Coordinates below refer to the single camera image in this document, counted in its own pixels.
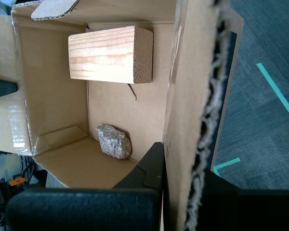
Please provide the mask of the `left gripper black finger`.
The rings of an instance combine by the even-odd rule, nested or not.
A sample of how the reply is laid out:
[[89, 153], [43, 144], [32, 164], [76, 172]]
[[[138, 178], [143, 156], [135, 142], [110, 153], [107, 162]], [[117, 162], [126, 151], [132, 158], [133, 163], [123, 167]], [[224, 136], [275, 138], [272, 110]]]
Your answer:
[[14, 82], [0, 79], [0, 97], [15, 93], [18, 91], [18, 85]]

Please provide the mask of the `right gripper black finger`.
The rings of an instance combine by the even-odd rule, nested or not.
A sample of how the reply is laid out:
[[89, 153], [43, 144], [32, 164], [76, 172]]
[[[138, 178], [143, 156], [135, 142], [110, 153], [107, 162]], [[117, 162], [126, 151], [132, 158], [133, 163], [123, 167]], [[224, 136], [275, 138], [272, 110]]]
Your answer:
[[13, 231], [158, 231], [164, 146], [155, 142], [111, 189], [34, 189], [12, 198], [6, 221]]
[[205, 170], [201, 231], [289, 231], [289, 190], [245, 190]]

